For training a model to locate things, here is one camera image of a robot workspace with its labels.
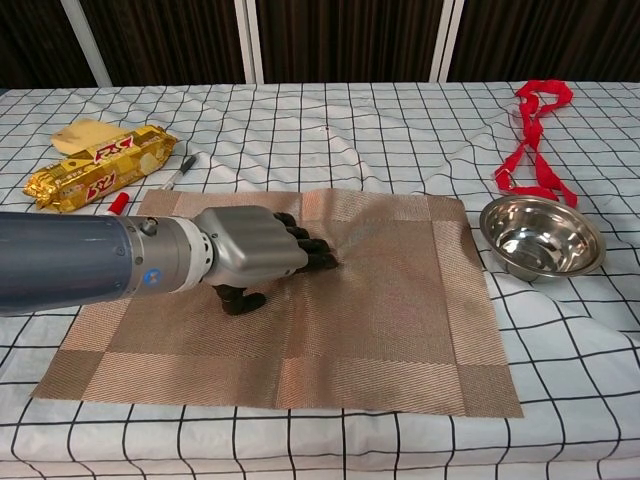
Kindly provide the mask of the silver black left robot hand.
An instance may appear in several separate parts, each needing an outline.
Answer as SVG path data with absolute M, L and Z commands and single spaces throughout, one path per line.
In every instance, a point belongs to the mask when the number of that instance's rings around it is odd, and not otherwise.
M 254 287 L 299 273 L 335 269 L 328 243 L 313 238 L 286 212 L 263 206 L 210 207 L 193 218 L 210 239 L 213 264 L 203 280 L 228 315 L 262 307 L 266 297 Z

